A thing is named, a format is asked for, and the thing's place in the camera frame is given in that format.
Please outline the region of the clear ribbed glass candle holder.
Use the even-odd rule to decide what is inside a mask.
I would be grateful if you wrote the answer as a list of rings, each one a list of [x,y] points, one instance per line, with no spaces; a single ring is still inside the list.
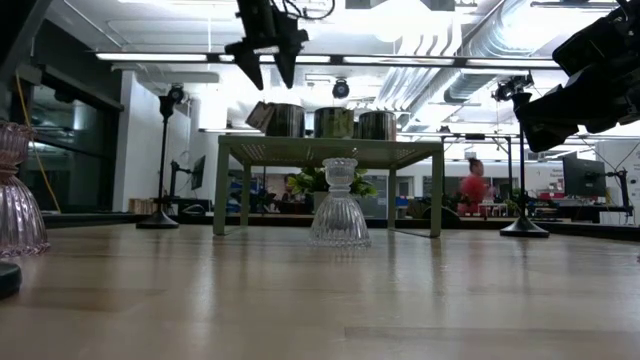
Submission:
[[[351,195],[357,164],[352,158],[323,161],[329,189],[311,225],[310,242],[314,246],[365,248],[371,245],[361,207]]]

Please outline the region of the silver tin candle with tag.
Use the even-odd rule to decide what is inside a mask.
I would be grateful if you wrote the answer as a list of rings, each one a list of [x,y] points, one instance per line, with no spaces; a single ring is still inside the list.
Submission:
[[[324,107],[314,112],[314,137],[349,139],[354,134],[354,111],[343,107]]]
[[[370,111],[358,118],[355,137],[366,140],[395,141],[397,132],[396,115],[388,111]]]
[[[245,123],[265,136],[303,138],[305,110],[287,103],[258,102]]]

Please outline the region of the black monitor on arm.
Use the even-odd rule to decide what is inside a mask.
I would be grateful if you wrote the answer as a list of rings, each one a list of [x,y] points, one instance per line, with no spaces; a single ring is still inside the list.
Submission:
[[[185,173],[189,176],[188,180],[190,182],[190,186],[192,190],[197,190],[202,187],[202,183],[204,180],[204,169],[205,169],[206,156],[203,155],[196,160],[194,166],[190,169],[182,168],[175,160],[170,162],[170,190],[169,196],[176,196],[176,180],[178,173]]]

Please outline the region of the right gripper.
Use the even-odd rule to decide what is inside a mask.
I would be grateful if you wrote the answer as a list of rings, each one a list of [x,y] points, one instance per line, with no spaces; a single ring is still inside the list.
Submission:
[[[640,120],[640,52],[601,52],[596,81],[577,79],[558,86],[519,110],[519,122],[533,152],[549,150],[584,126],[604,131],[605,125]]]

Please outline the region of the person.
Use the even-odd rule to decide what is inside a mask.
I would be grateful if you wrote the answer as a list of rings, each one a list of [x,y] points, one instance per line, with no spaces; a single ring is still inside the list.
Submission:
[[[484,164],[477,158],[470,158],[469,174],[461,181],[459,192],[460,200],[457,213],[460,216],[479,213],[479,204],[482,203],[489,191],[489,185],[484,177]]]

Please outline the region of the green potted plant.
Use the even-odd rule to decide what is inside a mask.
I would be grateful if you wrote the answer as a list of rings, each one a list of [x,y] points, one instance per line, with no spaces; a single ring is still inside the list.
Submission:
[[[364,179],[363,171],[353,159],[329,159],[323,168],[305,167],[288,184],[296,194],[324,193],[321,202],[314,201],[321,214],[357,213],[357,198],[375,197],[375,187]]]

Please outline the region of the green perforated metal shelf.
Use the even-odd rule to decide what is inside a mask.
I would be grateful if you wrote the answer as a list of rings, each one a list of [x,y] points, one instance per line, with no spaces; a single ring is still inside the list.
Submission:
[[[213,234],[223,236],[226,224],[226,204],[229,160],[243,167],[240,224],[249,224],[249,187],[251,168],[315,167],[327,158],[353,158],[367,170],[387,170],[387,227],[396,225],[395,182],[397,172],[420,161],[431,160],[431,214],[429,236],[437,238],[442,230],[442,180],[444,148],[439,142],[394,142],[364,139],[289,138],[270,136],[218,137],[216,188],[214,197]]]

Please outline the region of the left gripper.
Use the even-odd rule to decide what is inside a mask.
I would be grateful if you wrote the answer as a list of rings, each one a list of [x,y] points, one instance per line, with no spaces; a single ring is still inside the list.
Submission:
[[[258,90],[263,90],[259,56],[253,50],[277,47],[275,64],[285,86],[291,89],[297,56],[309,40],[307,31],[299,29],[294,17],[269,0],[238,0],[238,6],[245,35],[240,42],[226,45],[225,53],[234,57],[234,63]]]

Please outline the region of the black computer monitor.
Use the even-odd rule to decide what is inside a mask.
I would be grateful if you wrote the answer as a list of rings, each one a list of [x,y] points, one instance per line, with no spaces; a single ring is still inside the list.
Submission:
[[[564,192],[567,196],[606,195],[606,171],[603,162],[564,157],[562,165]]]

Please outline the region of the overhead LED light bar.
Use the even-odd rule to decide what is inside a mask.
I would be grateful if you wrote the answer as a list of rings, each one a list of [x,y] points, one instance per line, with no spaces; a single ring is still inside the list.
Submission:
[[[99,60],[112,63],[198,63],[232,64],[233,55],[222,53],[130,53],[97,52]],[[342,55],[300,54],[296,58],[300,65],[320,66],[365,66],[365,67],[424,67],[499,70],[559,70],[549,58],[531,57],[461,57],[461,56],[406,56],[406,55]]]

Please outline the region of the pink ribbed glass candle holder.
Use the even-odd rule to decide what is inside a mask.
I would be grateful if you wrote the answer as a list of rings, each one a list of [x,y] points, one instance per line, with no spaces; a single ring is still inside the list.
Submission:
[[[36,255],[50,247],[37,201],[17,177],[32,135],[24,125],[0,121],[0,258]]]

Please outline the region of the brown cardboard boxes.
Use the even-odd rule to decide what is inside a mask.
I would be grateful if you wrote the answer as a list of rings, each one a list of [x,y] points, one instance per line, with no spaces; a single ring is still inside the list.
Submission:
[[[151,215],[157,210],[157,204],[151,198],[130,198],[128,212],[135,215]]]

